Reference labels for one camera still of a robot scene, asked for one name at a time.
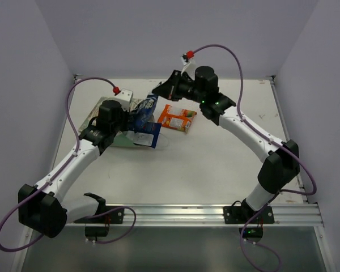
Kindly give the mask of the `dark blue white snack packet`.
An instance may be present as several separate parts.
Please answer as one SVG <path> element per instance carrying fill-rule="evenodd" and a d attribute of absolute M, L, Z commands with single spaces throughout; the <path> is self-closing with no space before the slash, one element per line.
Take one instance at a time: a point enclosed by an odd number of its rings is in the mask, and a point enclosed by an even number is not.
<path fill-rule="evenodd" d="M 137 132 L 128 130 L 126 137 L 135 145 L 156 148 L 161 127 L 161 123 L 148 122 Z"/>

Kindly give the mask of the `orange snack packet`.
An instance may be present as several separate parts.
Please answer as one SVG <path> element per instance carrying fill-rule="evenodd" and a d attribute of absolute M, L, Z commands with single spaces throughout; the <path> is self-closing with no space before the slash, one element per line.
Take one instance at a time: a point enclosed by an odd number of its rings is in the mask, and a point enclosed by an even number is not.
<path fill-rule="evenodd" d="M 196 111 L 166 104 L 157 122 L 164 128 L 188 133 L 196 115 Z"/>

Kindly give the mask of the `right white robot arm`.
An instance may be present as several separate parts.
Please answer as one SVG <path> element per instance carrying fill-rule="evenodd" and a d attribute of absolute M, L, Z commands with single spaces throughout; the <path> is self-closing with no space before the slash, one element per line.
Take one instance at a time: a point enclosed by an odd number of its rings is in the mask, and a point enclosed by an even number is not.
<path fill-rule="evenodd" d="M 214 69 L 209 66 L 196 68 L 194 78 L 186 72 L 175 70 L 152 93 L 170 101 L 188 99 L 198 103 L 208 120 L 232 133 L 259 158 L 262 167 L 256 187 L 239 207 L 229 211 L 239 222 L 251 223 L 261 216 L 261 209 L 299 174 L 300 165 L 296 160 L 299 148 L 292 140 L 285 142 L 266 135 L 263 129 L 237 109 L 233 100 L 219 91 L 218 81 Z"/>

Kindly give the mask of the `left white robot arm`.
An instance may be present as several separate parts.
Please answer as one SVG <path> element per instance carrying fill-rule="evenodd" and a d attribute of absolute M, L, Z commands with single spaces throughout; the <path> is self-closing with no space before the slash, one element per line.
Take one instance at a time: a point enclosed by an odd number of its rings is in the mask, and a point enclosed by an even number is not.
<path fill-rule="evenodd" d="M 73 201 L 65 195 L 83 173 L 127 128 L 129 110 L 120 102 L 105 100 L 97 116 L 90 119 L 79 141 L 49 174 L 35 185 L 23 185 L 18 192 L 19 222 L 49 238 L 56 237 L 68 223 L 88 218 L 101 222 L 106 217 L 105 199 L 86 193 Z"/>

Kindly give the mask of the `green printed paper bag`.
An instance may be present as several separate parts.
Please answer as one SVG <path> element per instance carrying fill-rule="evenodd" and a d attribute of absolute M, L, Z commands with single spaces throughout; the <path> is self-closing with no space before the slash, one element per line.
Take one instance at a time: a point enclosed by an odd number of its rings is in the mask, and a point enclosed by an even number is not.
<path fill-rule="evenodd" d="M 137 131 L 134 130 L 133 122 L 134 122 L 135 114 L 137 112 L 138 105 L 142 100 L 144 100 L 144 99 L 134 98 L 131 101 L 130 116 L 129 116 L 129 119 L 128 119 L 128 125 L 127 125 L 128 129 L 127 129 L 127 131 L 132 130 L 134 132 L 137 132 Z M 154 113 L 152 114 L 152 116 L 150 117 L 148 122 L 158 123 L 158 122 L 155 122 Z M 131 140 L 127 139 L 127 137 L 126 137 L 127 131 L 119 131 L 117 133 L 117 135 L 114 137 L 112 146 L 114 146 L 114 147 L 135 147 L 135 146 L 138 146 L 136 144 L 133 144 Z"/>

